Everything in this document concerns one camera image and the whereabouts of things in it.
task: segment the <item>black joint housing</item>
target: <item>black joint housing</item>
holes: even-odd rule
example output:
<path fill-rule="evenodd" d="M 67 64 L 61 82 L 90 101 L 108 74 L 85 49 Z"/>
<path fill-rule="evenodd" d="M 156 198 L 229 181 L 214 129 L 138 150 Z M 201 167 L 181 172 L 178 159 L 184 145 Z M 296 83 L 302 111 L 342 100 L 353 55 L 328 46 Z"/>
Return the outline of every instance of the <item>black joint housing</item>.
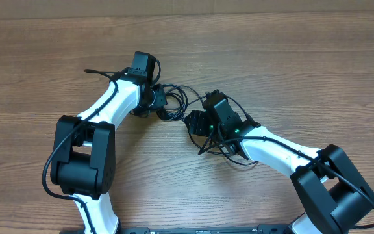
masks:
<path fill-rule="evenodd" d="M 248 134 L 260 124 L 250 120 L 242 121 L 238 113 L 234 112 L 227 101 L 226 95 L 219 90 L 206 94 L 207 99 L 203 102 L 203 108 L 208 114 L 210 123 L 216 128 L 220 126 L 220 131 L 225 140 L 241 138 Z M 227 151 L 231 155 L 238 154 L 244 159 L 248 159 L 243 152 L 240 141 L 225 144 Z"/>
<path fill-rule="evenodd" d="M 204 111 L 193 110 L 185 117 L 184 123 L 191 135 L 202 137 L 210 136 L 211 131 L 215 128 L 208 118 L 208 114 Z"/>
<path fill-rule="evenodd" d="M 57 121 L 54 148 L 81 122 L 78 117 L 62 116 Z M 73 146 L 92 142 L 90 155 L 74 152 Z M 50 178 L 65 194 L 83 194 L 98 199 L 109 191 L 115 175 L 115 127 L 106 122 L 85 123 L 68 138 L 51 163 Z"/>
<path fill-rule="evenodd" d="M 131 67 L 120 78 L 140 86 L 140 102 L 133 110 L 136 116 L 156 111 L 167 105 L 166 95 L 162 86 L 160 84 L 153 86 L 155 62 L 156 58 L 154 56 L 137 51 Z"/>
<path fill-rule="evenodd" d="M 320 151 L 320 163 L 330 168 L 362 190 L 374 202 L 374 192 L 347 154 L 338 146 L 329 145 Z M 339 181 L 329 191 L 320 181 L 326 172 L 316 164 L 301 166 L 290 178 L 301 203 L 317 229 L 324 233 L 347 233 L 371 210 L 371 204 L 358 192 Z"/>

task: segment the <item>wooden table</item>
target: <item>wooden table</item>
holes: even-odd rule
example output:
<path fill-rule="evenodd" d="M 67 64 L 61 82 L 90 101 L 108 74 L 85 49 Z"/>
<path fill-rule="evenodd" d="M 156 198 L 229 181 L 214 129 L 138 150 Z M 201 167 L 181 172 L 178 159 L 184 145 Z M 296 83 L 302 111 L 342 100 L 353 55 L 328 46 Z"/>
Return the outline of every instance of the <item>wooden table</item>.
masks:
<path fill-rule="evenodd" d="M 273 133 L 341 146 L 374 190 L 374 12 L 0 21 L 0 233 L 82 227 L 75 204 L 41 185 L 56 121 L 106 90 L 83 69 L 122 69 L 136 50 L 161 61 L 161 83 L 220 89 Z M 182 122 L 125 118 L 110 190 L 124 227 L 255 226 L 304 211 L 268 166 L 197 151 Z"/>

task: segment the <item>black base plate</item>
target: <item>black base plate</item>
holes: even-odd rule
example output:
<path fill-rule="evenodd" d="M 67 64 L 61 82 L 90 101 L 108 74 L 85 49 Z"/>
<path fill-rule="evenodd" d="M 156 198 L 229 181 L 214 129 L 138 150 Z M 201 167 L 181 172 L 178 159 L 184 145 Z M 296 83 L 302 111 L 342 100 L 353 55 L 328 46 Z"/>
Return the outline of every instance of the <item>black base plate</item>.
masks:
<path fill-rule="evenodd" d="M 148 229 L 146 227 L 123 228 L 120 234 L 284 234 L 289 224 L 261 224 L 257 227 L 213 227 Z"/>

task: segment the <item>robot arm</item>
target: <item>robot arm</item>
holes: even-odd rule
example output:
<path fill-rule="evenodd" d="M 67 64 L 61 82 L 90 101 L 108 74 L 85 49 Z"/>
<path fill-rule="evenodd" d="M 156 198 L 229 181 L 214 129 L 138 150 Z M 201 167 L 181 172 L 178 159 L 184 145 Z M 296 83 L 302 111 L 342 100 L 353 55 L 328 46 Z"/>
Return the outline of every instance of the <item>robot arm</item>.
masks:
<path fill-rule="evenodd" d="M 245 111 L 242 121 L 228 98 L 219 90 L 207 94 L 205 111 L 193 110 L 187 128 L 223 144 L 230 155 L 260 161 L 290 177 L 306 211 L 289 226 L 290 233 L 347 233 L 374 209 L 374 192 L 341 148 L 300 146 L 269 132 Z M 339 182 L 327 190 L 323 182 L 335 177 Z"/>
<path fill-rule="evenodd" d="M 159 73 L 154 81 L 152 79 L 155 62 L 156 59 L 151 55 L 136 52 L 131 68 L 116 81 L 117 94 L 103 109 L 98 111 L 114 93 L 114 83 L 110 83 L 105 94 L 88 110 L 77 117 L 63 116 L 57 123 L 55 149 L 62 144 L 66 135 L 85 120 L 77 134 L 61 145 L 51 162 L 51 181 L 60 185 L 64 194 L 78 198 L 86 204 L 87 211 L 75 201 L 85 229 L 74 233 L 347 233 L 372 210 L 370 201 L 365 200 L 347 184 L 340 181 L 329 191 L 322 185 L 327 178 L 335 177 L 328 170 L 324 170 L 323 165 L 326 165 L 352 182 L 356 188 L 360 188 L 374 203 L 372 189 L 342 149 L 333 145 L 325 149 L 300 146 L 269 132 L 247 113 L 247 119 L 242 121 L 228 104 L 227 96 L 215 90 L 207 94 L 203 103 L 204 112 L 193 110 L 185 117 L 184 122 L 189 133 L 219 142 L 214 144 L 213 148 L 221 144 L 227 149 L 229 156 L 238 154 L 245 159 L 265 163 L 290 177 L 306 213 L 286 225 L 227 229 L 121 230 L 108 194 L 115 172 L 114 132 L 130 111 L 141 116 L 167 104 L 164 89 L 160 84 L 155 84 Z M 73 151 L 73 146 L 82 145 L 92 147 L 91 155 Z M 88 215 L 94 230 L 90 228 Z"/>

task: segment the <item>black plastic part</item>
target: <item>black plastic part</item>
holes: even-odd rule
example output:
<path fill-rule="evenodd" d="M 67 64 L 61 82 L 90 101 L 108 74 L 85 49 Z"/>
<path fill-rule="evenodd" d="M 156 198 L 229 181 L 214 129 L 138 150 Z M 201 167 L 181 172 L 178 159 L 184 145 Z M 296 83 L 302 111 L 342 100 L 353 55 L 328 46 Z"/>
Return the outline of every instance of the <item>black plastic part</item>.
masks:
<path fill-rule="evenodd" d="M 135 52 L 131 67 L 121 80 L 140 86 L 140 102 L 133 110 L 134 115 L 142 116 L 167 105 L 167 99 L 161 84 L 153 86 L 156 58 L 148 53 Z"/>
<path fill-rule="evenodd" d="M 289 224 L 260 224 L 258 234 L 291 234 Z"/>
<path fill-rule="evenodd" d="M 213 125 L 221 123 L 221 130 L 227 134 L 240 127 L 242 121 L 239 114 L 234 112 L 227 102 L 224 93 L 219 90 L 207 94 L 207 99 L 203 102 L 203 108 L 206 110 Z"/>
<path fill-rule="evenodd" d="M 77 231 L 61 231 L 59 234 L 84 234 L 84 229 Z"/>
<path fill-rule="evenodd" d="M 260 124 L 253 120 L 242 121 L 239 114 L 234 112 L 229 105 L 226 95 L 219 90 L 207 93 L 206 97 L 207 99 L 203 102 L 203 108 L 214 127 L 220 124 L 221 134 L 225 140 L 244 137 L 255 127 L 260 127 Z M 230 142 L 224 146 L 229 155 L 238 154 L 244 159 L 249 159 L 243 152 L 240 141 Z"/>
<path fill-rule="evenodd" d="M 211 227 L 148 229 L 146 227 L 122 229 L 120 234 L 291 234 L 289 224 L 261 224 L 257 227 Z"/>
<path fill-rule="evenodd" d="M 155 57 L 148 53 L 136 51 L 132 60 L 131 68 L 133 70 L 147 72 L 147 82 L 151 84 L 153 82 Z"/>
<path fill-rule="evenodd" d="M 62 116 L 56 126 L 54 148 L 81 121 Z M 98 199 L 109 191 L 115 174 L 115 127 L 106 122 L 88 122 L 67 140 L 53 158 L 50 178 L 65 194 L 83 194 Z M 73 151 L 83 141 L 92 142 L 91 155 Z"/>
<path fill-rule="evenodd" d="M 192 110 L 184 119 L 189 134 L 208 137 L 210 132 L 215 129 L 210 123 L 208 115 L 204 111 Z"/>
<path fill-rule="evenodd" d="M 150 230 L 146 227 L 123 228 L 118 234 L 149 234 Z"/>
<path fill-rule="evenodd" d="M 374 201 L 374 192 L 341 148 L 329 145 L 321 151 L 320 157 Z M 347 233 L 372 210 L 372 206 L 341 181 L 327 191 L 318 174 L 314 173 L 316 167 L 316 164 L 299 167 L 290 176 L 305 211 L 320 232 Z"/>

